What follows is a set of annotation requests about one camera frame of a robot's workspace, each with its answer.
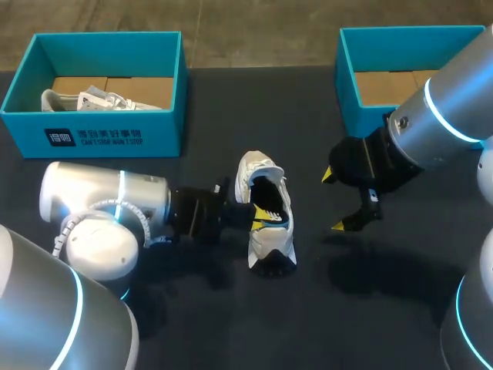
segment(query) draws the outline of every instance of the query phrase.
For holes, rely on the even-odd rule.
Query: black table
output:
[[[0,79],[4,94],[11,78]],[[232,231],[212,250],[142,255],[138,369],[444,368],[436,321],[492,226],[476,185],[479,152],[420,175],[384,199],[384,221],[340,236],[330,226],[359,200],[320,183],[344,135],[332,67],[191,70],[186,125],[179,159],[76,162],[211,187],[234,177],[245,151],[262,150],[286,170],[299,267],[257,277],[248,236]],[[46,249],[57,232],[38,211],[49,162],[23,160],[0,125],[0,223]]]

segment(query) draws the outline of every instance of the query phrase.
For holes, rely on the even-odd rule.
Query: blue cardboard box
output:
[[[365,137],[397,106],[365,106],[356,72],[404,72],[443,67],[485,30],[482,25],[342,28],[335,85],[347,134]]]
[[[41,94],[57,76],[173,77],[173,95],[163,110],[42,113]],[[180,32],[36,34],[2,118],[24,158],[175,157],[187,76]]]

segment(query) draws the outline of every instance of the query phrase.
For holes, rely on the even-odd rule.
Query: sneaker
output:
[[[136,103],[124,99],[113,92],[105,92],[94,86],[78,95],[58,94],[53,90],[45,90],[41,95],[42,112],[74,112],[94,110],[151,110],[161,109],[157,106]]]
[[[284,274],[296,267],[293,213],[284,183],[284,170],[259,151],[240,161],[235,183],[238,203],[257,210],[250,232],[248,266],[265,274]]]

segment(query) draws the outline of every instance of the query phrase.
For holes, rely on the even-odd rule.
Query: shoe box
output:
[[[180,32],[36,34],[1,115],[24,158],[177,157],[187,78]],[[41,112],[46,89],[90,86],[163,109]]]
[[[340,29],[335,86],[347,133],[365,137],[383,126],[384,114],[484,30],[482,25]]]

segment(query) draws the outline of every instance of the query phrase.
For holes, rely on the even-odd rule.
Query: cable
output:
[[[60,235],[55,238],[55,247],[53,248],[53,252],[52,252],[53,257],[59,258],[60,252],[62,251],[62,248],[64,247],[67,239],[69,238],[70,233],[74,230],[75,226],[80,224],[87,217],[96,216],[96,217],[103,217],[104,219],[107,220],[117,221],[117,219],[113,215],[104,212],[102,210],[98,210],[99,208],[112,206],[112,205],[124,207],[137,216],[144,231],[144,248],[149,248],[151,245],[156,243],[171,242],[171,239],[169,239],[166,236],[161,236],[151,239],[149,221],[147,220],[144,213],[137,206],[134,206],[133,204],[126,202],[124,200],[108,199],[108,200],[101,200],[97,203],[92,204],[91,206],[89,206],[87,210],[78,212],[77,214],[68,215],[62,221],[62,225],[60,227],[61,229]]]
[[[76,214],[70,214],[65,217],[60,225],[60,235],[55,238],[55,246],[53,247],[52,256],[60,258],[60,252],[65,246],[70,233],[75,229],[75,226],[80,224],[87,217],[100,217],[104,220],[115,220],[115,217],[101,210],[84,210]]]

